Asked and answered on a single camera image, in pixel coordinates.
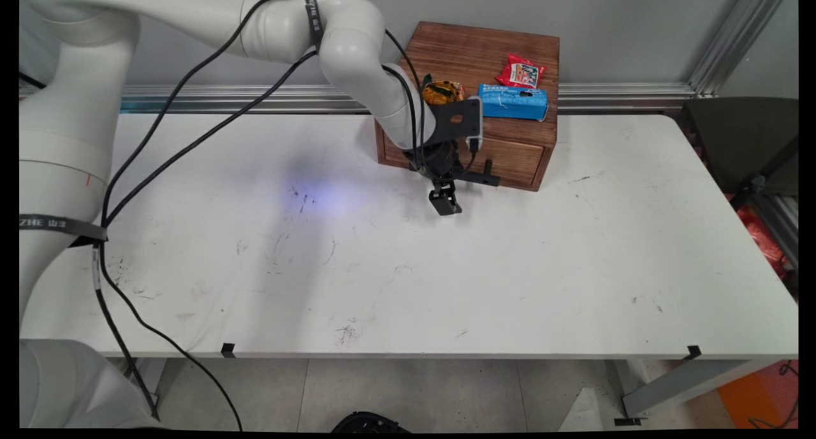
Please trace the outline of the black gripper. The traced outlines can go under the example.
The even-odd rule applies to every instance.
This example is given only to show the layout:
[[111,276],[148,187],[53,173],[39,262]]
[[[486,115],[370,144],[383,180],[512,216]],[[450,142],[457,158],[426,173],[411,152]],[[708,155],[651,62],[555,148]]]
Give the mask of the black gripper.
[[423,177],[432,181],[428,200],[438,215],[461,213],[456,198],[455,181],[469,172],[470,164],[460,160],[460,142],[449,140],[436,145],[413,148],[413,167]]

